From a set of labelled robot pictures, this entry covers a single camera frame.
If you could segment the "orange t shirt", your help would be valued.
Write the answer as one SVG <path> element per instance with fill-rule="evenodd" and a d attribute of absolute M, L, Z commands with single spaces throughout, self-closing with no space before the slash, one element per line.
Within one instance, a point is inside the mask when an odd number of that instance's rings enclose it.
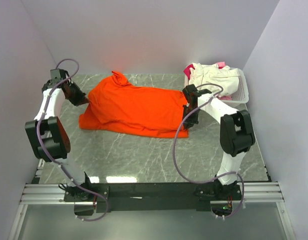
<path fill-rule="evenodd" d="M 132 85 L 120 72 L 102 79 L 88 94 L 89 104 L 79 116 L 83 130 L 106 130 L 150 138 L 187 138 L 180 126 L 184 94 L 173 89 Z"/>

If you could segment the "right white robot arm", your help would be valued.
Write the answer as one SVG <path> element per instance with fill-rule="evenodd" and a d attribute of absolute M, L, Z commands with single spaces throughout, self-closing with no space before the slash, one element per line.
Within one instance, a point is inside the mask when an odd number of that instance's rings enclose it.
<path fill-rule="evenodd" d="M 198 124 L 200 111 L 208 113 L 220 124 L 219 141 L 223 150 L 220 169 L 216 174 L 219 184 L 213 187 L 216 198 L 223 200 L 231 193 L 230 184 L 237 180 L 241 162 L 251 146 L 255 144 L 254 130 L 247 110 L 237 110 L 217 98 L 208 89 L 198 90 L 193 84 L 183 90 L 187 104 L 183 106 L 183 119 L 180 127 L 187 130 Z"/>

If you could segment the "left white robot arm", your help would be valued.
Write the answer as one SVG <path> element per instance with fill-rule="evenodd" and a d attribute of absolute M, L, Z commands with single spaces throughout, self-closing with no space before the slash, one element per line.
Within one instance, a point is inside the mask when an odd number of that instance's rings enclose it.
<path fill-rule="evenodd" d="M 69 137 L 61 124 L 60 112 L 64 101 L 74 106 L 89 102 L 86 94 L 74 83 L 64 69 L 52 69 L 51 79 L 43 88 L 43 101 L 34 120 L 25 123 L 25 131 L 38 159 L 53 163 L 66 176 L 69 187 L 77 187 L 76 195 L 88 201 L 94 194 L 87 174 L 68 157 Z"/>

